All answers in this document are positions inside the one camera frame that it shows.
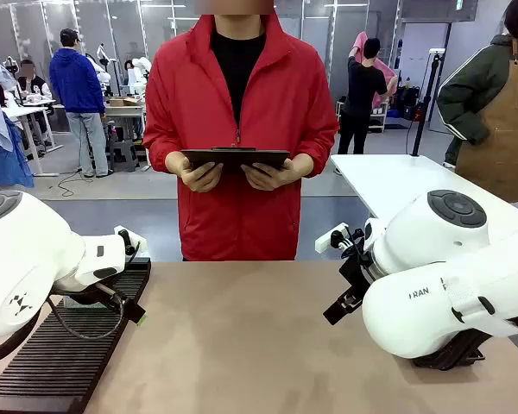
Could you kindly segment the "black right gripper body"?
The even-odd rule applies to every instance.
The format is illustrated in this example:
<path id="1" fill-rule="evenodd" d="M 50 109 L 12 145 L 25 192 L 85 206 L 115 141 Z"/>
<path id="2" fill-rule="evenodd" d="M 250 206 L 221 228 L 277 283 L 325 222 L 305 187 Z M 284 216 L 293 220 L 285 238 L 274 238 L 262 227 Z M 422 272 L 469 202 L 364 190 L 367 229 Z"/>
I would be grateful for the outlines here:
<path id="1" fill-rule="evenodd" d="M 368 271 L 372 264 L 373 260 L 371 259 L 370 253 L 348 253 L 346 261 L 340 267 L 339 272 L 349 283 L 350 287 L 363 289 L 364 296 L 372 283 L 372 278 Z"/>

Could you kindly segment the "black clipboard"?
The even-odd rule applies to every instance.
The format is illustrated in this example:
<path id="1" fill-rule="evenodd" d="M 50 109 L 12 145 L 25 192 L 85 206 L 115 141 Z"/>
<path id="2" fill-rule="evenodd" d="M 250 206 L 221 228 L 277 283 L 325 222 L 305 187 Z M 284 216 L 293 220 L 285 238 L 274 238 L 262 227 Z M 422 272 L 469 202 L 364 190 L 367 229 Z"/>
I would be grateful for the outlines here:
<path id="1" fill-rule="evenodd" d="M 236 168 L 241 165 L 253 166 L 260 163 L 281 169 L 290 156 L 288 151 L 258 150 L 253 147 L 212 147 L 211 149 L 186 149 L 181 152 L 193 167 L 210 162 Z"/>

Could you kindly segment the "right forearm red sleeve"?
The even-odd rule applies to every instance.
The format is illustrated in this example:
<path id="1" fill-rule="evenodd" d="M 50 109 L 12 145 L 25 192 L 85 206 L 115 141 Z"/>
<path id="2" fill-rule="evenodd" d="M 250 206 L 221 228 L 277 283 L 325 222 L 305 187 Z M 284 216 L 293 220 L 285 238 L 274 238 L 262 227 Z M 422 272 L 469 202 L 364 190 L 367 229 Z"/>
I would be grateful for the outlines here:
<path id="1" fill-rule="evenodd" d="M 153 169 L 157 172 L 170 173 L 166 159 L 173 153 L 182 149 L 178 136 L 145 135 L 144 147 L 148 150 L 148 156 Z"/>

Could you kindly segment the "person's left hand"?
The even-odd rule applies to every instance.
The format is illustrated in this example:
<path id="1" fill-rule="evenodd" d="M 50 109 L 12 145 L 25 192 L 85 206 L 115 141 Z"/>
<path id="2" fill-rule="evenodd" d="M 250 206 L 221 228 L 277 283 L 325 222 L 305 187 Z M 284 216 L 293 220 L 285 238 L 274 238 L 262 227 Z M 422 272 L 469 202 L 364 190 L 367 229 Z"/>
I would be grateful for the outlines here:
<path id="1" fill-rule="evenodd" d="M 308 154 L 297 154 L 293 159 L 285 159 L 280 169 L 254 163 L 241 165 L 249 184 L 260 191 L 274 191 L 306 177 L 313 171 L 313 159 Z"/>

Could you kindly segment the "person's right hand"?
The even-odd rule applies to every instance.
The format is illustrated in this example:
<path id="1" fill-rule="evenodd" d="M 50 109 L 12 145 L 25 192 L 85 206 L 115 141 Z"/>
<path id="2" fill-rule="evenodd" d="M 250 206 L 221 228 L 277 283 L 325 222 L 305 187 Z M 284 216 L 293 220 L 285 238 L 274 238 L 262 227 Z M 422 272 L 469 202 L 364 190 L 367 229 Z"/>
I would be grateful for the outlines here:
<path id="1" fill-rule="evenodd" d="M 175 174 L 191 191 L 206 193 L 215 188 L 221 178 L 223 165 L 214 162 L 194 167 L 182 152 L 172 152 L 166 156 L 165 166 Z"/>

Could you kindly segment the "white side table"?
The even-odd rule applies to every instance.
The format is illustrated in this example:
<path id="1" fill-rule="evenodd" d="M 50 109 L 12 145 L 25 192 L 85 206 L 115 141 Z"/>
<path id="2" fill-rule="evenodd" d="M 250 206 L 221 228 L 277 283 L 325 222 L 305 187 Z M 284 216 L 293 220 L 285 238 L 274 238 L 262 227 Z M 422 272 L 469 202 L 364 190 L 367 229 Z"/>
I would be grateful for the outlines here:
<path id="1" fill-rule="evenodd" d="M 518 230 L 517 207 L 425 156 L 336 154 L 331 160 L 371 215 L 385 223 L 422 194 L 432 190 L 454 190 L 484 208 L 489 219 L 490 237 L 501 239 Z"/>

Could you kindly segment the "person in red jacket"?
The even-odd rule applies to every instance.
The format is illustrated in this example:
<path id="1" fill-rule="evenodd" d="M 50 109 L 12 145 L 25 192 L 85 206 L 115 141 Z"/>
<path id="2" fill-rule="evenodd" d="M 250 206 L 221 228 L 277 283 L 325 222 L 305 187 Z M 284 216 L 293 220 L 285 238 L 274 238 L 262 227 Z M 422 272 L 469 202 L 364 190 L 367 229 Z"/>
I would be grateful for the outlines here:
<path id="1" fill-rule="evenodd" d="M 155 54 L 144 137 L 178 136 L 177 152 L 253 147 L 288 151 L 293 159 L 307 137 L 336 134 L 324 63 L 314 47 L 283 31 L 271 3 L 209 0 L 199 13 L 193 28 Z M 241 166 L 223 165 L 206 193 L 176 178 L 184 259 L 295 257 L 305 177 L 260 191 Z"/>

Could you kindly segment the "grey step stool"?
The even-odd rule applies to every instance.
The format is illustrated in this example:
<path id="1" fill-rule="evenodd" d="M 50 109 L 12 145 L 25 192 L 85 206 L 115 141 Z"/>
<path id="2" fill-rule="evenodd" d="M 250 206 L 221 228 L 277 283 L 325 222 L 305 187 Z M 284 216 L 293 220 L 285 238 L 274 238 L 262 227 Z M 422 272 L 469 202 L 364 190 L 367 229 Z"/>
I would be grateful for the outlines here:
<path id="1" fill-rule="evenodd" d="M 136 149 L 133 141 L 110 141 L 110 168 L 114 173 L 133 173 L 139 167 Z"/>

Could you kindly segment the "white shoe shelf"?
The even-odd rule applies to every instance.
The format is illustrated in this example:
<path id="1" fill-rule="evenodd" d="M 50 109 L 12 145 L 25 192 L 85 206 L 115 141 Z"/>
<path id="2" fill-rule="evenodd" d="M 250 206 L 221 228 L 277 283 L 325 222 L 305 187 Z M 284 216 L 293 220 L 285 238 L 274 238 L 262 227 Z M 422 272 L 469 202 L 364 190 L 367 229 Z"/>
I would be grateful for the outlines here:
<path id="1" fill-rule="evenodd" d="M 338 122 L 341 122 L 342 109 L 344 107 L 344 100 L 340 99 L 336 102 L 336 117 Z M 382 102 L 379 106 L 375 107 L 370 114 L 369 130 L 383 132 L 386 128 L 386 119 L 389 109 L 389 100 Z"/>

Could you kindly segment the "person in black clothes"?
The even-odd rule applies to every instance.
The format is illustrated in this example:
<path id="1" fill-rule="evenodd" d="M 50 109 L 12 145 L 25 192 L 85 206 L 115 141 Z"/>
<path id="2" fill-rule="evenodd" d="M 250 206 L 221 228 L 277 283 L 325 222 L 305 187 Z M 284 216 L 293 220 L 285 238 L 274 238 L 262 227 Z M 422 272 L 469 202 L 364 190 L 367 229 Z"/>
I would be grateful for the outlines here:
<path id="1" fill-rule="evenodd" d="M 384 73 L 375 67 L 380 48 L 377 38 L 369 38 L 362 47 L 350 51 L 348 94 L 340 111 L 338 154 L 348 154 L 351 141 L 354 141 L 353 153 L 363 154 L 374 96 L 384 98 L 389 94 Z"/>

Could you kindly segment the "black tripod pole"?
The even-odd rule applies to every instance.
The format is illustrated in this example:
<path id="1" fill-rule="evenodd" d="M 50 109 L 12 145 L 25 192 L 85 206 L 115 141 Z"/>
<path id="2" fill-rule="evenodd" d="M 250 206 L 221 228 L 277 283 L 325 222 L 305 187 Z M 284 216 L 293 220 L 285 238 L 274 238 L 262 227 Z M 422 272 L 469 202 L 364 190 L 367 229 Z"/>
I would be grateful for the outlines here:
<path id="1" fill-rule="evenodd" d="M 433 87 L 434 87 L 434 83 L 436 80 L 436 75 L 439 73 L 439 65 L 445 57 L 445 49 L 444 48 L 431 48 L 429 50 L 428 56 L 433 57 L 433 59 L 432 59 L 432 64 L 431 64 L 430 76 L 429 76 L 427 87 L 426 87 L 426 94 L 423 98 L 423 102 L 421 105 L 420 120 L 418 123 L 416 136 L 414 139 L 413 151 L 411 153 L 411 155 L 413 157 L 417 157 L 419 155 L 421 137 L 423 135 L 423 131 L 424 131 L 425 124 L 426 124 L 426 115 L 427 115 L 427 112 L 430 107 L 430 102 L 432 100 L 432 92 L 433 92 Z"/>

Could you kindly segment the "white background desk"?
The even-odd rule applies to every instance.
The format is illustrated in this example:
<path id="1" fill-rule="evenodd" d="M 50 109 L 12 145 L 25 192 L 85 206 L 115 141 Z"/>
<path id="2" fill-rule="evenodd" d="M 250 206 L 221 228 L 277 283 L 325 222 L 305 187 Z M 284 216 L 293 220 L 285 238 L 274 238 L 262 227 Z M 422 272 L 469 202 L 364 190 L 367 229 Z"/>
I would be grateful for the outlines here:
<path id="1" fill-rule="evenodd" d="M 33 176 L 35 178 L 56 178 L 60 174 L 58 172 L 45 172 L 41 165 L 41 157 L 35 143 L 33 132 L 39 137 L 42 142 L 42 148 L 47 154 L 63 148 L 63 145 L 57 145 L 53 136 L 52 129 L 49 124 L 47 110 L 43 106 L 23 106 L 3 108 L 4 114 L 15 124 L 22 125 L 22 131 L 25 134 L 30 153 L 33 156 L 35 169 Z M 40 124 L 36 121 L 35 113 L 42 113 L 44 122 L 47 125 L 47 131 L 44 135 L 41 131 Z"/>

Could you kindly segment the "pink cloth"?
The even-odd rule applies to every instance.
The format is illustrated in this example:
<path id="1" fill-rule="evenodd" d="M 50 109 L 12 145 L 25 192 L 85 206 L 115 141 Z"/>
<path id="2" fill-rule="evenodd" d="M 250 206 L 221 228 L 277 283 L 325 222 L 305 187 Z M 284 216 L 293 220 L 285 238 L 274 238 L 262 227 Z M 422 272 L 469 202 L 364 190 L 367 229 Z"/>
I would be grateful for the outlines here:
<path id="1" fill-rule="evenodd" d="M 357 48 L 357 52 L 355 54 L 355 60 L 359 63 L 362 63 L 364 61 L 363 56 L 363 46 L 364 43 L 368 40 L 367 34 L 363 31 L 360 32 L 355 40 L 355 43 L 353 47 Z M 385 83 L 386 85 L 389 84 L 392 78 L 396 77 L 396 73 L 390 69 L 383 61 L 376 59 L 374 61 L 374 68 L 381 71 L 383 73 Z M 376 92 L 372 101 L 372 108 L 378 108 L 383 103 L 383 100 L 381 100 L 379 94 Z"/>

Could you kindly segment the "man in blue hoodie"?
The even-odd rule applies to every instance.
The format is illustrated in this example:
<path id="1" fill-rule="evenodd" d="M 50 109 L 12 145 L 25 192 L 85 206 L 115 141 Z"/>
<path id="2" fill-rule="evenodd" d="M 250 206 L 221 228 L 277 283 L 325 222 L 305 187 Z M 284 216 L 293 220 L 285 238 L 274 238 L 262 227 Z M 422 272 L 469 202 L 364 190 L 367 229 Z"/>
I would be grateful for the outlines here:
<path id="1" fill-rule="evenodd" d="M 60 44 L 49 64 L 49 78 L 66 112 L 70 131 L 79 141 L 81 172 L 88 179 L 107 177 L 112 170 L 105 153 L 105 107 L 98 75 L 90 60 L 79 51 L 75 30 L 62 29 Z"/>

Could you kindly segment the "seated person in vest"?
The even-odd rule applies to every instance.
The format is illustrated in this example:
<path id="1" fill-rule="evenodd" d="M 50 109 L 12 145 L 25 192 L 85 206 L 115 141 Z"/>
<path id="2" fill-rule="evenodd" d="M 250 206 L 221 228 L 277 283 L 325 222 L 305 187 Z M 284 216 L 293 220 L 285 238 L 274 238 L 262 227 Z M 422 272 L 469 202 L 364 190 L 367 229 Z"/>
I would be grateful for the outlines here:
<path id="1" fill-rule="evenodd" d="M 22 60 L 20 71 L 21 76 L 18 78 L 18 84 L 23 99 L 30 103 L 37 103 L 53 98 L 47 82 L 36 74 L 35 64 L 32 60 Z"/>

